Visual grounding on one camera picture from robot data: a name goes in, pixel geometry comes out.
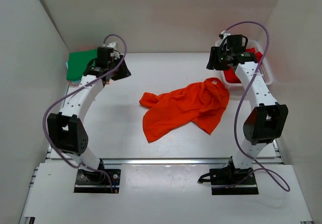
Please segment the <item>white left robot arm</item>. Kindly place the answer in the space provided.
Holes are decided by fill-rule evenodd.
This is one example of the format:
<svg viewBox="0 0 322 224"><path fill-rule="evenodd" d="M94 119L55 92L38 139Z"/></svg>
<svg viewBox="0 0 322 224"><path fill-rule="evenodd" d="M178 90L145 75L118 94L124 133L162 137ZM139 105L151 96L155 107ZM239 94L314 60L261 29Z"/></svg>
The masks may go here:
<svg viewBox="0 0 322 224"><path fill-rule="evenodd" d="M97 56L90 60L79 86L67 94L58 113L46 111L43 126L47 140L56 153L71 167L83 168L95 183L103 181L105 170L101 159L89 148L89 137L84 127L85 116L109 80L120 80L131 75L123 54L115 57Z"/></svg>

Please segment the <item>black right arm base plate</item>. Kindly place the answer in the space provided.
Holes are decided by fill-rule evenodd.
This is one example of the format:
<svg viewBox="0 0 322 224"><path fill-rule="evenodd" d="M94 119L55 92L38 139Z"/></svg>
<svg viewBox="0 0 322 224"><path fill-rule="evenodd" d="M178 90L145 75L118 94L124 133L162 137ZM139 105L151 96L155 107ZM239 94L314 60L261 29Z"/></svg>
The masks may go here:
<svg viewBox="0 0 322 224"><path fill-rule="evenodd" d="M231 170L229 167L210 169L199 177L199 184L210 183L212 195L258 195L253 169Z"/></svg>

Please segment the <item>orange t shirt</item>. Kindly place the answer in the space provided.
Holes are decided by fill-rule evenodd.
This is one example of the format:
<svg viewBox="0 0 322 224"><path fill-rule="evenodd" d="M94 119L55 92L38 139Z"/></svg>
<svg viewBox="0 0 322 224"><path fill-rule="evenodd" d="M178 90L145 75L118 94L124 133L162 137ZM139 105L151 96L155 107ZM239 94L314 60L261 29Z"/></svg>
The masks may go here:
<svg viewBox="0 0 322 224"><path fill-rule="evenodd" d="M142 128L152 143L189 122L211 134L228 106L229 91L220 79L208 78L160 95L145 92L139 103L148 109Z"/></svg>

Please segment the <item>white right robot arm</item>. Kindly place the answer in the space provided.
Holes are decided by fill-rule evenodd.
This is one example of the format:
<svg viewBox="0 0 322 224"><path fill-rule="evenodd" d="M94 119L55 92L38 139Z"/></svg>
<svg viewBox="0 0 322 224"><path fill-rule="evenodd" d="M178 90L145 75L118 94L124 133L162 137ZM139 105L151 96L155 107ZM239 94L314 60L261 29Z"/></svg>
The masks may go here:
<svg viewBox="0 0 322 224"><path fill-rule="evenodd" d="M273 97L268 89L260 67L262 59L253 52L247 52L244 46L228 47L223 44L213 46L210 51L207 69L229 70L239 78L251 106L251 113L243 124L244 140L238 144L239 151L232 156L233 167L225 172L226 180L237 184L243 179L243 169L249 169L259 153L281 136L288 108Z"/></svg>

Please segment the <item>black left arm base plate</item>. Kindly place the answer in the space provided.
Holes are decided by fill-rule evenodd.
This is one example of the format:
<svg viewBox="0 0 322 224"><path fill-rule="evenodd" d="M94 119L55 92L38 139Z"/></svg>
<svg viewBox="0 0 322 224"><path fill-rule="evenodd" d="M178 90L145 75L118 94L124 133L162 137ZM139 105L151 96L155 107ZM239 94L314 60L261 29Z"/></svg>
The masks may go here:
<svg viewBox="0 0 322 224"><path fill-rule="evenodd" d="M105 169L106 175L78 169L74 184L74 193L118 194L121 169Z"/></svg>

